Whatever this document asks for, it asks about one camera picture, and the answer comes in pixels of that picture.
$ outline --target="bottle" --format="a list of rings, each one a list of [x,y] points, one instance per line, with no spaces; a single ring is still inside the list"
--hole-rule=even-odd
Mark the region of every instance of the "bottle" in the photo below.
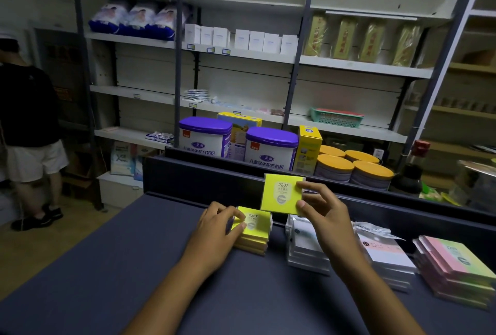
[[[425,141],[415,141],[408,154],[406,164],[400,173],[391,180],[389,191],[418,197],[422,192],[422,173],[425,155],[431,144]]]

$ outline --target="floor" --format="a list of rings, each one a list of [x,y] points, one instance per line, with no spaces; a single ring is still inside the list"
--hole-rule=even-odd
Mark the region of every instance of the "floor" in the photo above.
[[[13,232],[0,227],[0,300],[28,281],[117,211],[98,212],[89,201],[63,197],[64,217],[48,228]]]

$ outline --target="purple lid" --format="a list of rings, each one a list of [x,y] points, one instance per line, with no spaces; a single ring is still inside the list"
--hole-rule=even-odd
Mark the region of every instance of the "purple lid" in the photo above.
[[[207,117],[188,117],[179,121],[181,129],[196,131],[197,133],[226,135],[233,125],[231,122]]]
[[[277,147],[298,147],[298,136],[290,131],[263,127],[249,128],[246,139],[252,142],[275,145]]]

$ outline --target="green basket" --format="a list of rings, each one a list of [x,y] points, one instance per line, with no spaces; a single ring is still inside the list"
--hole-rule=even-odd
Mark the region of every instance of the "green basket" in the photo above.
[[[345,126],[348,128],[357,128],[360,127],[360,123],[362,122],[364,115],[351,112],[341,112],[339,110],[312,108],[311,117],[314,122]]]

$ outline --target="white shorts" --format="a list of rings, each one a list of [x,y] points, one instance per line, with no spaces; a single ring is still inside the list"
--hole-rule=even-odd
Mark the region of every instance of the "white shorts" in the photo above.
[[[7,146],[7,171],[13,182],[39,180],[43,173],[57,173],[68,163],[60,140],[44,147]]]

